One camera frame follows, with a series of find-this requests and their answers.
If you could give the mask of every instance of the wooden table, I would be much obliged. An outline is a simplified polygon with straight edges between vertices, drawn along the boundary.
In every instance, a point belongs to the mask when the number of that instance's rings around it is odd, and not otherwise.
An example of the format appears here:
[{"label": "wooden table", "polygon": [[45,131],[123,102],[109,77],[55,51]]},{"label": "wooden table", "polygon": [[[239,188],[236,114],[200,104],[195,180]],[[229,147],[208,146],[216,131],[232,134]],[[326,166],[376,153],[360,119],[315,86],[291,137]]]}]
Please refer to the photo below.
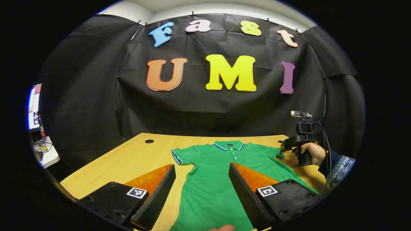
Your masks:
[{"label": "wooden table", "polygon": [[[124,184],[154,169],[167,164],[174,164],[176,173],[175,182],[163,210],[152,229],[154,231],[166,231],[171,228],[177,219],[182,186],[186,180],[187,173],[193,168],[192,164],[179,166],[173,159],[171,154],[172,149],[182,149],[193,145],[213,144],[214,141],[235,140],[240,140],[243,143],[280,147],[278,140],[284,140],[286,138],[284,135],[197,137],[141,133],[77,170],[65,178],[61,182],[61,185],[75,198],[81,199],[110,181]],[[152,139],[154,142],[145,143],[148,139]],[[318,172],[318,166],[294,167],[298,161],[294,159],[291,151],[285,153],[285,159],[277,159],[291,167],[309,186],[321,192],[326,179],[324,175]]]}]

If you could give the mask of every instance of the black fabric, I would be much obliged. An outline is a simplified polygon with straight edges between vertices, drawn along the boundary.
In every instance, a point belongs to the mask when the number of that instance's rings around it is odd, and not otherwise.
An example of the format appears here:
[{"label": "black fabric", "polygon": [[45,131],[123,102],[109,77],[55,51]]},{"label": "black fabric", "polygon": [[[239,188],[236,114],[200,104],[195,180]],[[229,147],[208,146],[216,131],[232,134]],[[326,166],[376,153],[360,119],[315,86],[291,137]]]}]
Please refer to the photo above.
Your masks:
[{"label": "black fabric", "polygon": [[[211,21],[208,32],[186,32],[189,22]],[[242,32],[240,22],[259,25],[260,36]],[[154,47],[149,33],[174,22],[171,39]],[[287,45],[277,30],[287,30],[298,47]],[[221,54],[233,66],[240,55],[256,59],[253,65],[255,92],[207,90],[210,63],[207,55]],[[171,79],[173,58],[186,58],[182,81],[170,91],[153,91],[146,84],[147,62],[164,59],[161,79]],[[294,93],[280,92],[284,80],[282,62],[296,66]],[[181,16],[142,27],[127,45],[120,67],[116,95],[120,132],[128,140],[141,132],[190,136],[296,135],[298,118],[290,111],[324,115],[324,80],[315,54],[295,30],[248,16],[198,14]]]},{"label": "black fabric", "polygon": [[66,175],[116,146],[115,84],[125,45],[139,25],[94,16],[71,32],[45,61],[39,111]]},{"label": "black fabric", "polygon": [[365,99],[348,55],[321,27],[303,33],[320,64],[326,89],[324,129],[331,149],[355,158],[365,130]]},{"label": "black fabric", "polygon": [[361,147],[365,129],[365,99],[351,75],[325,79],[326,115],[323,126],[332,150],[351,158]]},{"label": "black fabric", "polygon": [[321,27],[311,27],[303,35],[317,55],[324,78],[338,74],[357,74],[348,55]]},{"label": "black fabric", "polygon": [[[189,22],[198,19],[211,21],[211,31],[186,32]],[[256,22],[262,34],[243,33],[243,20]],[[154,47],[149,33],[170,21],[174,22],[171,39]],[[297,48],[284,42],[277,33],[281,29],[294,36]],[[327,66],[346,56],[324,32],[312,31],[300,34],[273,22],[228,14],[181,16],[147,27],[117,16],[94,16],[60,43],[38,75],[37,82],[43,83],[40,113],[46,134],[55,144],[61,166],[72,173],[141,132],[294,136],[299,119],[291,117],[290,111],[306,111],[323,123],[333,150],[353,157],[364,129],[362,92],[354,78],[326,76],[351,68],[347,62],[341,65],[347,68],[330,71]],[[327,52],[342,58],[326,62]],[[221,90],[207,90],[210,63],[205,58],[211,54],[223,55],[231,66],[240,55],[254,57],[257,90],[236,90],[238,79],[230,90],[222,79]],[[146,83],[147,62],[166,60],[161,80],[167,81],[173,58],[188,59],[180,85],[170,91],[151,90]],[[296,66],[291,95],[280,92],[283,61]]]}]

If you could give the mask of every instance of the yellow letter m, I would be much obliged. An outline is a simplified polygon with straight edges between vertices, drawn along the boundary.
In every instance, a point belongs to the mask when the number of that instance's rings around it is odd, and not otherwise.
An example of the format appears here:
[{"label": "yellow letter m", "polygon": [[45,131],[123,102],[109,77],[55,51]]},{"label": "yellow letter m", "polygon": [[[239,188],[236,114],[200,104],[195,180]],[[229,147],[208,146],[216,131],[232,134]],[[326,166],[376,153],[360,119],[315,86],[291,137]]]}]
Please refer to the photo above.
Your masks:
[{"label": "yellow letter m", "polygon": [[247,55],[238,57],[231,67],[222,55],[208,55],[206,60],[210,62],[210,82],[206,84],[207,90],[221,90],[221,76],[227,89],[231,89],[238,77],[236,89],[239,91],[255,91],[257,87],[253,80],[253,63],[255,58]]}]

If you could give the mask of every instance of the human hand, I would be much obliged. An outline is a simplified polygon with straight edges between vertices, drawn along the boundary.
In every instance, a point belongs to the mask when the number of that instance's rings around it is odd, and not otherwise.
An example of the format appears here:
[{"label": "human hand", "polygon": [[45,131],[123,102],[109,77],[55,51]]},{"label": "human hand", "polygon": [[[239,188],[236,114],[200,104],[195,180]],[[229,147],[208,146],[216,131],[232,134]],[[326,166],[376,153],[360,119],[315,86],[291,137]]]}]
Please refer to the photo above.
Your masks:
[{"label": "human hand", "polygon": [[311,154],[311,163],[320,166],[326,157],[326,150],[316,143],[305,143],[301,146],[301,154],[308,150]]},{"label": "human hand", "polygon": [[234,226],[230,224],[223,225],[223,227],[219,229],[210,229],[209,231],[234,231]]}]

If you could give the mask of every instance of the shirt sleeve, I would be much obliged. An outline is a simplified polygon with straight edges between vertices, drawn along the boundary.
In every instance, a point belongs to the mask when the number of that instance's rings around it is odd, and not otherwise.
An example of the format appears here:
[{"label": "shirt sleeve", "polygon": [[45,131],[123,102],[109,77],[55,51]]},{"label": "shirt sleeve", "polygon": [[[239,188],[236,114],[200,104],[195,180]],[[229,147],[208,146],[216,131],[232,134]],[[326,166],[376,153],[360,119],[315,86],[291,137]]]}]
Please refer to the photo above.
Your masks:
[{"label": "shirt sleeve", "polygon": [[284,153],[280,153],[280,148],[274,148],[274,147],[265,146],[261,144],[259,144],[259,146],[261,147],[261,150],[264,151],[265,154],[271,159],[275,159],[276,157],[280,159],[284,159],[285,157]]},{"label": "shirt sleeve", "polygon": [[[331,175],[328,182],[330,188],[337,186],[346,176],[346,174],[351,170],[355,163],[355,159],[340,155],[333,150],[331,150]],[[325,159],[318,171],[321,172],[325,177],[327,177],[327,160]]]},{"label": "shirt sleeve", "polygon": [[198,145],[184,149],[176,148],[171,150],[171,154],[179,165],[188,165],[191,163],[194,164],[197,158],[200,156],[200,148]]}]

